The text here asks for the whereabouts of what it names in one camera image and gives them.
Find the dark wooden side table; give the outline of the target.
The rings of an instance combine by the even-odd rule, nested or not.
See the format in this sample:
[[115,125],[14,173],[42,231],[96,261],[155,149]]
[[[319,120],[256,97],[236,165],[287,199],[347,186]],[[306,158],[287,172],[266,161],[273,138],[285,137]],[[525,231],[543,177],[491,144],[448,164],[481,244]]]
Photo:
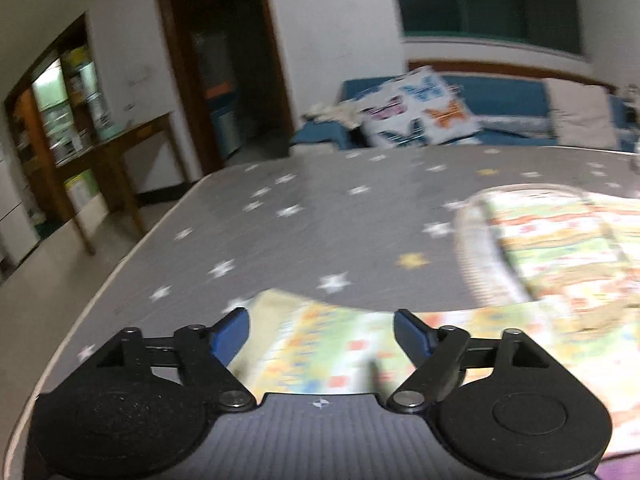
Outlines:
[[100,141],[91,148],[86,148],[78,155],[67,157],[62,164],[56,165],[54,168],[56,183],[61,185],[62,191],[65,192],[63,186],[66,180],[88,170],[95,170],[101,166],[107,167],[115,182],[113,188],[124,204],[125,211],[131,218],[134,229],[140,238],[145,237],[148,229],[138,207],[134,181],[131,179],[126,166],[125,155],[143,142],[161,134],[170,146],[175,165],[182,177],[179,188],[186,192],[192,183],[186,171],[186,162],[178,147],[170,116],[170,113],[166,113],[148,122],[142,122],[140,125],[116,134],[111,139]]

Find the beige plain cushion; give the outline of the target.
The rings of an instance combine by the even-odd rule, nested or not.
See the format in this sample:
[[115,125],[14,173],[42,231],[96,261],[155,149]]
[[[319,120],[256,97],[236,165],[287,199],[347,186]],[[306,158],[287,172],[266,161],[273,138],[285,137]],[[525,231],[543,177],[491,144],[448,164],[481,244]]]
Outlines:
[[546,78],[542,82],[559,144],[597,150],[616,148],[608,90],[595,84],[556,78]]

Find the colourful patterned baby garment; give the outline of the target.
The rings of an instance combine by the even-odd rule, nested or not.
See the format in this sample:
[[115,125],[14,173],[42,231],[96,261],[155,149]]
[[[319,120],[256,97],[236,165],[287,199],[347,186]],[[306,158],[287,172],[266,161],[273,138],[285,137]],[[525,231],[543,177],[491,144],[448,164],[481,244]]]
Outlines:
[[[491,232],[536,298],[525,304],[421,311],[431,326],[492,338],[528,333],[608,408],[608,454],[639,448],[639,203],[588,193],[490,193]],[[250,338],[233,373],[255,396],[360,393],[388,396],[412,372],[393,317],[269,289],[250,303]]]

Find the cream cloth on sofa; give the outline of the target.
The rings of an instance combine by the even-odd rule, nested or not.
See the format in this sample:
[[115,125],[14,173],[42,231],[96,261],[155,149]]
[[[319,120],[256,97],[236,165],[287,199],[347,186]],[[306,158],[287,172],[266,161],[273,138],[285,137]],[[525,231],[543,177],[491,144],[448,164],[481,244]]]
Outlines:
[[341,101],[332,105],[314,104],[303,114],[306,122],[337,122],[347,130],[359,128],[363,114],[353,100]]

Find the white refrigerator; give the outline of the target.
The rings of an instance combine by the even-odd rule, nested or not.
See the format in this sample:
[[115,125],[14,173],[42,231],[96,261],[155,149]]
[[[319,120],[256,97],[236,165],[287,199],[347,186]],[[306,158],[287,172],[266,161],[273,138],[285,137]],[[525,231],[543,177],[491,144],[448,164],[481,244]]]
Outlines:
[[2,256],[11,266],[19,266],[39,243],[4,155],[0,162],[0,235]]

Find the dark wooden door frame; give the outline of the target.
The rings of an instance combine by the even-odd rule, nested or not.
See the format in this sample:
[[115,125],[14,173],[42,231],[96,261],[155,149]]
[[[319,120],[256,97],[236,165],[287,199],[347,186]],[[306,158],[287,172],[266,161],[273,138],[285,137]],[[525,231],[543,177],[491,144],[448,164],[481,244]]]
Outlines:
[[203,174],[288,156],[294,124],[269,0],[157,0]]

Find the dark window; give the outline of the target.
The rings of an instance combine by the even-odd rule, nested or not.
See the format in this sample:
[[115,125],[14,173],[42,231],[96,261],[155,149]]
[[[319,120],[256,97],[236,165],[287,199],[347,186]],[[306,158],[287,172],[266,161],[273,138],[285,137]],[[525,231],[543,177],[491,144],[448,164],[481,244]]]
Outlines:
[[473,38],[582,54],[577,0],[398,0],[408,37]]

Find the wooden display cabinet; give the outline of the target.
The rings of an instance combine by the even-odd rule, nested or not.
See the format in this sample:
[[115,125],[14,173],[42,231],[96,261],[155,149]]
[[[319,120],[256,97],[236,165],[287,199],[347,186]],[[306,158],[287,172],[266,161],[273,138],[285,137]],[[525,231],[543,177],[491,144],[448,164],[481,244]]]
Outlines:
[[46,237],[68,219],[54,198],[50,168],[104,140],[113,125],[85,15],[38,56],[9,92],[4,109],[26,180],[28,214]]

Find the blue sofa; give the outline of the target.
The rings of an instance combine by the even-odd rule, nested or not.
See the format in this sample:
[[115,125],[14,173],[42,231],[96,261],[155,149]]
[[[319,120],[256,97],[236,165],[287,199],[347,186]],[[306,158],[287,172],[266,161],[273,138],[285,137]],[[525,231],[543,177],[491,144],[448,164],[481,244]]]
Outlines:
[[595,84],[440,74],[350,80],[341,102],[308,110],[292,145],[339,150],[456,144],[570,146],[630,152],[624,102]]

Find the butterfly print pillow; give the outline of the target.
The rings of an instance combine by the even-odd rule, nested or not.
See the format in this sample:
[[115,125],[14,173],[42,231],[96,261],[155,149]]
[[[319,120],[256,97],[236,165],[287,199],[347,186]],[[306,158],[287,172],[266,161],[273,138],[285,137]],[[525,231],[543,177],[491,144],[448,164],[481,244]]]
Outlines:
[[430,66],[363,91],[352,99],[360,129],[375,148],[442,145],[480,131],[474,114]]

